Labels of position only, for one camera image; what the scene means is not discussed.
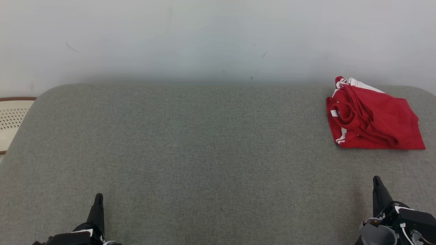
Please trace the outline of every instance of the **brown trim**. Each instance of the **brown trim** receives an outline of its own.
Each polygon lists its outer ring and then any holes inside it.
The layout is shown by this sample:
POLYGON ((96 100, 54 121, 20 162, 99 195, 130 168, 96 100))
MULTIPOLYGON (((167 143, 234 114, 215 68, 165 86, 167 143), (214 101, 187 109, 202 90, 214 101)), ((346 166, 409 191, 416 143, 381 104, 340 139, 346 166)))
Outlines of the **brown trim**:
POLYGON ((15 101, 15 100, 36 100, 36 97, 6 97, 0 98, 0 102, 3 101, 15 101))

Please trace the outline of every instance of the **rolled fabric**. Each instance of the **rolled fabric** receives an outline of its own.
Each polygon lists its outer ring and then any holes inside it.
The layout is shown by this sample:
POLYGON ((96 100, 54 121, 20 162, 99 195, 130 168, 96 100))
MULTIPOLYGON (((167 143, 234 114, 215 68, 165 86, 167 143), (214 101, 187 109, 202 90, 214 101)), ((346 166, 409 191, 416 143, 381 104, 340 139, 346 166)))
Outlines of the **rolled fabric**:
POLYGON ((326 100, 334 141, 344 148, 423 150, 418 117, 405 99, 356 79, 336 78, 326 100))

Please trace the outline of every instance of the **red garment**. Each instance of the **red garment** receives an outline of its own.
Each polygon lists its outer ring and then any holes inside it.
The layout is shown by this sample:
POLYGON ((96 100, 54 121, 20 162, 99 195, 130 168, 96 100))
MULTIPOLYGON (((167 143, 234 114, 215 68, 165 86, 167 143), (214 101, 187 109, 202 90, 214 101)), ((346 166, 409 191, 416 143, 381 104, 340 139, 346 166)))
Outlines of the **red garment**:
POLYGON ((418 117, 405 99, 355 79, 337 78, 327 114, 336 143, 344 148, 425 149, 418 117))

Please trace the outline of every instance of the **white cable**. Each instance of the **white cable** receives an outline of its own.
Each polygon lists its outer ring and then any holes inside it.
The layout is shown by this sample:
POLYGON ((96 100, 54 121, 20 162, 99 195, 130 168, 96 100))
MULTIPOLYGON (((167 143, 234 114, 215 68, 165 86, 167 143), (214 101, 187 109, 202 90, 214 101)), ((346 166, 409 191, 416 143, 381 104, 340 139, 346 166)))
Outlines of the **white cable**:
POLYGON ((406 227, 406 223, 400 224, 401 229, 403 230, 404 236, 407 238, 407 240, 410 242, 411 245, 415 245, 409 238, 409 236, 406 234, 406 230, 404 229, 406 227))

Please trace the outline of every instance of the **folded red shirt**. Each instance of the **folded red shirt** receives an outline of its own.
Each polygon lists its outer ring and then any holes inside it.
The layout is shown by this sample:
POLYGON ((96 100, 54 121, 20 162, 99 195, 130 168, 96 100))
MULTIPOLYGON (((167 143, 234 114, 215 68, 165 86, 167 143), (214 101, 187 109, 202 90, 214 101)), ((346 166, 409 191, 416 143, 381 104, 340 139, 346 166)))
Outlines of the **folded red shirt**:
POLYGON ((418 117, 405 99, 356 79, 336 78, 327 114, 333 139, 344 148, 425 149, 418 117))

